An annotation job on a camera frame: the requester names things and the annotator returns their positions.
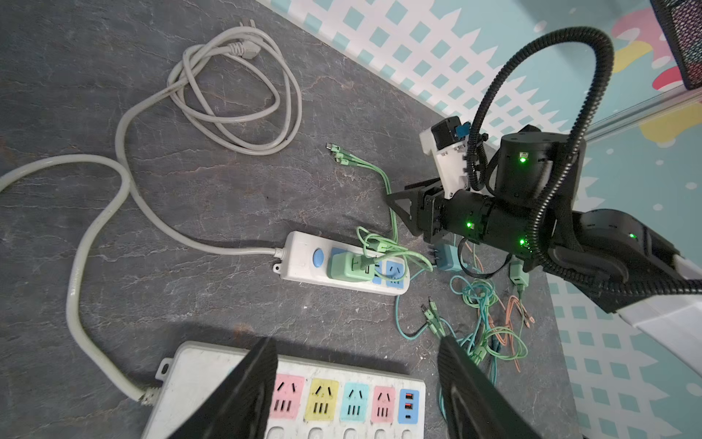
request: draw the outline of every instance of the power plug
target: power plug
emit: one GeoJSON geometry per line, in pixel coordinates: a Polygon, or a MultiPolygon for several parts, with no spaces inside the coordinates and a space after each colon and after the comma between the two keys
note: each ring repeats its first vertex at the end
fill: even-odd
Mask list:
{"type": "Polygon", "coordinates": [[[367,282],[360,282],[359,276],[354,273],[352,258],[354,256],[360,257],[363,253],[364,250],[361,247],[344,242],[328,240],[308,233],[290,232],[285,241],[282,261],[274,264],[272,268],[273,272],[280,275],[281,279],[294,282],[307,282],[389,296],[396,296],[407,291],[409,273],[408,268],[404,265],[404,260],[397,256],[388,258],[386,255],[386,259],[376,263],[373,259],[383,254],[370,249],[366,250],[366,253],[371,262],[361,260],[363,275],[360,280],[367,280],[367,282]],[[337,256],[344,253],[351,254],[343,258],[337,256]],[[344,280],[346,276],[343,274],[347,263],[354,278],[349,281],[344,280]],[[382,273],[390,279],[381,279],[376,276],[376,273],[382,273]]]}
{"type": "Polygon", "coordinates": [[[439,244],[436,247],[435,258],[437,268],[441,271],[461,271],[458,261],[458,248],[450,244],[439,244]]]}
{"type": "Polygon", "coordinates": [[[524,291],[529,286],[529,274],[524,272],[524,261],[513,259],[510,262],[510,280],[524,291]]]}
{"type": "MultiPolygon", "coordinates": [[[[250,27],[256,28],[256,23],[253,20],[249,20],[250,27]]],[[[242,22],[239,22],[239,26],[245,27],[242,22]]],[[[232,55],[240,56],[245,60],[253,60],[261,52],[260,44],[263,40],[258,35],[247,35],[250,39],[245,39],[243,41],[236,41],[234,43],[229,43],[229,49],[232,51],[232,55]]]]}
{"type": "Polygon", "coordinates": [[[375,264],[365,266],[363,255],[354,254],[350,251],[335,254],[331,258],[331,268],[329,277],[346,282],[363,282],[376,276],[375,264]]]}
{"type": "Polygon", "coordinates": [[[390,248],[390,245],[387,242],[373,241],[368,245],[368,247],[371,250],[377,251],[378,253],[385,253],[388,251],[388,248],[390,248]]]}

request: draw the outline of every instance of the blue button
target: blue button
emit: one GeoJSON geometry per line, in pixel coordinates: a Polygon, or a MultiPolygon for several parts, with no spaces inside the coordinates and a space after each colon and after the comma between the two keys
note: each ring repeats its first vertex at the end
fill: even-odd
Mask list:
{"type": "Polygon", "coordinates": [[[319,268],[324,263],[324,252],[322,249],[317,249],[312,255],[312,263],[315,267],[319,268]]]}

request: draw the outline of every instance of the mesh basket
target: mesh basket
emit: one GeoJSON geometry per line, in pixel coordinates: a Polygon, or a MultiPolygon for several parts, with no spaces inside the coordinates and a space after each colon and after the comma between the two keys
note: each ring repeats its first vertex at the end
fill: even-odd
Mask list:
{"type": "Polygon", "coordinates": [[[702,86],[702,0],[651,0],[688,90],[702,86]]]}

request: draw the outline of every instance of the blue connector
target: blue connector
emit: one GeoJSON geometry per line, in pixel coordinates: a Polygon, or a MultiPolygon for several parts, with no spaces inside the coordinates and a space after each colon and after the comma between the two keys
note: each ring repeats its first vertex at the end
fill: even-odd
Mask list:
{"type": "Polygon", "coordinates": [[[456,127],[456,137],[463,139],[470,133],[470,122],[466,122],[463,125],[456,127]]]}
{"type": "Polygon", "coordinates": [[[461,271],[458,249],[450,244],[439,244],[436,248],[437,268],[442,271],[461,271]]]}

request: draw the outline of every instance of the pink outlet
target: pink outlet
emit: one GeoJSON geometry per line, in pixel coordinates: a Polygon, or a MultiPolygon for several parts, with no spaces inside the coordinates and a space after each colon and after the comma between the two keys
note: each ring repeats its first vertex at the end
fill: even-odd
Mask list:
{"type": "Polygon", "coordinates": [[[275,377],[273,400],[270,404],[271,419],[295,419],[300,409],[305,379],[301,376],[278,374],[275,377]]]}
{"type": "Polygon", "coordinates": [[[395,389],[392,387],[376,386],[373,389],[373,408],[371,422],[374,424],[390,424],[393,420],[395,407],[395,389]]]}

